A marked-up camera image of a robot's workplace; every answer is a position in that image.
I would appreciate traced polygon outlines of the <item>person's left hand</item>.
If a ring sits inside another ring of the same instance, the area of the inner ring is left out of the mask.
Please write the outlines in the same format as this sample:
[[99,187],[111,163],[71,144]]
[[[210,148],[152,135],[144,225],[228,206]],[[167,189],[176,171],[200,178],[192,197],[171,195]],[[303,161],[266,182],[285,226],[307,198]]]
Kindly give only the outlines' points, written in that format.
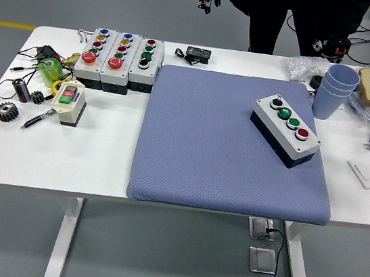
[[348,54],[351,46],[352,43],[350,39],[330,37],[324,40],[315,40],[313,43],[313,50],[317,56],[337,64]]

